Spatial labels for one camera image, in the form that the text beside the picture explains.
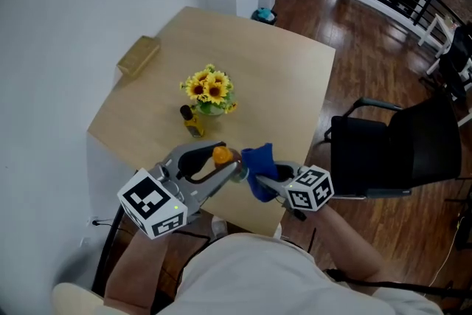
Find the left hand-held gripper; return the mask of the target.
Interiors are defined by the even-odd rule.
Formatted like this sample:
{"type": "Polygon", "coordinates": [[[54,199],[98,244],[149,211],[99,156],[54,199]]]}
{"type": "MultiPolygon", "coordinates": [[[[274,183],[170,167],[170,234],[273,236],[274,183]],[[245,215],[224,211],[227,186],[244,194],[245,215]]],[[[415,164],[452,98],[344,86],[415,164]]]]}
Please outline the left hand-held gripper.
{"type": "Polygon", "coordinates": [[[239,161],[229,162],[194,179],[216,147],[226,147],[226,143],[200,140],[179,145],[151,170],[138,170],[119,190],[125,213],[151,240],[194,221],[200,215],[200,203],[240,171],[239,161]]]}

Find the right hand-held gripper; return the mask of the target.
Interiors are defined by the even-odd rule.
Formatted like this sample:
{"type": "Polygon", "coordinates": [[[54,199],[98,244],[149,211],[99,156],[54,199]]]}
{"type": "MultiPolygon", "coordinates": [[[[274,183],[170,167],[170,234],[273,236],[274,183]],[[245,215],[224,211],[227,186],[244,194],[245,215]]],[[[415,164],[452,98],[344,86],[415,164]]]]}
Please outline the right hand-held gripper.
{"type": "Polygon", "coordinates": [[[278,175],[287,177],[274,180],[257,175],[256,198],[287,198],[293,210],[317,212],[334,196],[327,170],[288,161],[275,161],[275,165],[278,175]]]}

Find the bottle with orange cap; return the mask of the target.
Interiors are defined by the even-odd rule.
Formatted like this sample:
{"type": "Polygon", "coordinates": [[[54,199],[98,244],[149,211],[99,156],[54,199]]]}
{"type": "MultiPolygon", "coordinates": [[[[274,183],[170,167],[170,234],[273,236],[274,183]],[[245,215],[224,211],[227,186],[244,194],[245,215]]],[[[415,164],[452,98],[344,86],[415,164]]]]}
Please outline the bottle with orange cap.
{"type": "Polygon", "coordinates": [[[249,176],[249,169],[244,165],[241,154],[232,148],[227,146],[217,146],[213,149],[212,160],[215,168],[221,168],[227,163],[236,162],[237,169],[232,174],[230,180],[234,183],[241,183],[247,180],[249,176]]]}

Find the blue cloth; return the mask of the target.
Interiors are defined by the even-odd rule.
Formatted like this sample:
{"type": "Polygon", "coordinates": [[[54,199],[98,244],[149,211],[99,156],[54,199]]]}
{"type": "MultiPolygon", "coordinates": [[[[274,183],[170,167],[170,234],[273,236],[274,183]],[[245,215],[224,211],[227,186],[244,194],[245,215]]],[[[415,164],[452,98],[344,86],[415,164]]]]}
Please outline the blue cloth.
{"type": "Polygon", "coordinates": [[[265,143],[258,148],[245,148],[241,151],[242,162],[249,170],[247,182],[254,197],[267,203],[277,197],[271,189],[265,189],[258,181],[257,176],[276,180],[279,175],[274,162],[272,144],[265,143]]]}

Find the yellow bottle with black cap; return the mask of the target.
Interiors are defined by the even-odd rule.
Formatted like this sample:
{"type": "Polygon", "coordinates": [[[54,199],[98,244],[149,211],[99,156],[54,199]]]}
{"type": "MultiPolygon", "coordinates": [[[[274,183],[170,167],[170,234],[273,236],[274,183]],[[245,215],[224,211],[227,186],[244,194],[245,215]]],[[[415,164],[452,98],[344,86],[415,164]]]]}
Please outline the yellow bottle with black cap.
{"type": "Polygon", "coordinates": [[[183,105],[179,109],[182,118],[184,119],[184,126],[193,137],[201,138],[204,136],[204,129],[198,117],[193,113],[188,105],[183,105]]]}

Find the person's right forearm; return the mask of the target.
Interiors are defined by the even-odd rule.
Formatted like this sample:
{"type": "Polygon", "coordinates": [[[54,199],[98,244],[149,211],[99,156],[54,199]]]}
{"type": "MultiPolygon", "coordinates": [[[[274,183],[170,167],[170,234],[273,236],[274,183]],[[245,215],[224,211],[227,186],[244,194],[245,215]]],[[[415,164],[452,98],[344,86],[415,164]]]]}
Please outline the person's right forearm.
{"type": "Polygon", "coordinates": [[[328,205],[313,214],[316,234],[336,268],[366,282],[394,281],[395,276],[374,247],[328,205]]]}

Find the person's left forearm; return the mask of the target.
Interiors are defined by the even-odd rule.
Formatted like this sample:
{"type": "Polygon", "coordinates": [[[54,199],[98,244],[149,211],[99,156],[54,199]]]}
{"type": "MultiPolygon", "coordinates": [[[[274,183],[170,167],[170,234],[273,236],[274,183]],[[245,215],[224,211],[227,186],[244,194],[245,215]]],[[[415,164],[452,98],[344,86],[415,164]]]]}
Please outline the person's left forearm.
{"type": "Polygon", "coordinates": [[[150,315],[169,242],[169,235],[151,240],[137,232],[108,278],[104,306],[128,315],[150,315]]]}

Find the sunflower bouquet in vase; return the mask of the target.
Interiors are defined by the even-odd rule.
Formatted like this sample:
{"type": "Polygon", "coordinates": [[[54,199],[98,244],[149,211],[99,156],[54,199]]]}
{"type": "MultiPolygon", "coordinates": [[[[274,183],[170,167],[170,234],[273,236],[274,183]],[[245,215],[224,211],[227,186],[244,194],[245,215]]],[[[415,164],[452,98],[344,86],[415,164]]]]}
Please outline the sunflower bouquet in vase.
{"type": "Polygon", "coordinates": [[[180,82],[179,88],[191,100],[190,109],[194,114],[216,117],[230,114],[238,107],[230,76],[213,64],[207,64],[204,69],[180,82]]]}

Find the person's white shirt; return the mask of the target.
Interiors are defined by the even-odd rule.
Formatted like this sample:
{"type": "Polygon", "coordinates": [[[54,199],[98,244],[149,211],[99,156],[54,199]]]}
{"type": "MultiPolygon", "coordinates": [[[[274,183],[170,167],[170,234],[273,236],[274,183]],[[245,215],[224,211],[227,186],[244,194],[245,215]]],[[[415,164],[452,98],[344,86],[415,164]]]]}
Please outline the person's white shirt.
{"type": "MultiPolygon", "coordinates": [[[[70,283],[52,292],[55,315],[128,315],[70,283]]],[[[306,252],[274,238],[233,234],[198,253],[176,298],[157,315],[443,315],[426,298],[380,288],[363,294],[329,280],[306,252]]]]}

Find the wooden tissue box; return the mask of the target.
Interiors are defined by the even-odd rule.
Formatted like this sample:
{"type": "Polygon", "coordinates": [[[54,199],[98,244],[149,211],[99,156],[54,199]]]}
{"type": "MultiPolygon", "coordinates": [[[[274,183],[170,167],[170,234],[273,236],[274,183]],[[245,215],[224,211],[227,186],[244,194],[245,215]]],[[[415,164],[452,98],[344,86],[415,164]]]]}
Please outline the wooden tissue box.
{"type": "Polygon", "coordinates": [[[123,76],[135,78],[141,74],[153,57],[159,52],[161,41],[159,38],[141,36],[124,54],[117,64],[123,76]]]}

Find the black trash bin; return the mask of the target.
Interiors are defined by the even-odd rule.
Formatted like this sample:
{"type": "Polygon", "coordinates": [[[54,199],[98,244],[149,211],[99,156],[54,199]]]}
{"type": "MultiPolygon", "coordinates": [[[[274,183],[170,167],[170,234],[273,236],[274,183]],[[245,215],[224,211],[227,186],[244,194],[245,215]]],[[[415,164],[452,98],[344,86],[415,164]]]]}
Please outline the black trash bin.
{"type": "Polygon", "coordinates": [[[275,25],[277,22],[277,14],[271,9],[260,7],[251,14],[251,20],[268,25],[275,25]]]}

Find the black swivel office chair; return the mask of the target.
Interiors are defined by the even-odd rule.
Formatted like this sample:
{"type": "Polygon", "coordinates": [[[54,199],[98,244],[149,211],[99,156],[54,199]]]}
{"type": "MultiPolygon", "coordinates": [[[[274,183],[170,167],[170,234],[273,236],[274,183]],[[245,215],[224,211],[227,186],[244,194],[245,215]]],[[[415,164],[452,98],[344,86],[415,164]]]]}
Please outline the black swivel office chair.
{"type": "Polygon", "coordinates": [[[465,100],[465,86],[472,83],[472,78],[462,80],[460,75],[470,58],[472,58],[472,21],[455,29],[450,49],[441,56],[439,62],[444,87],[458,100],[465,100]]]}

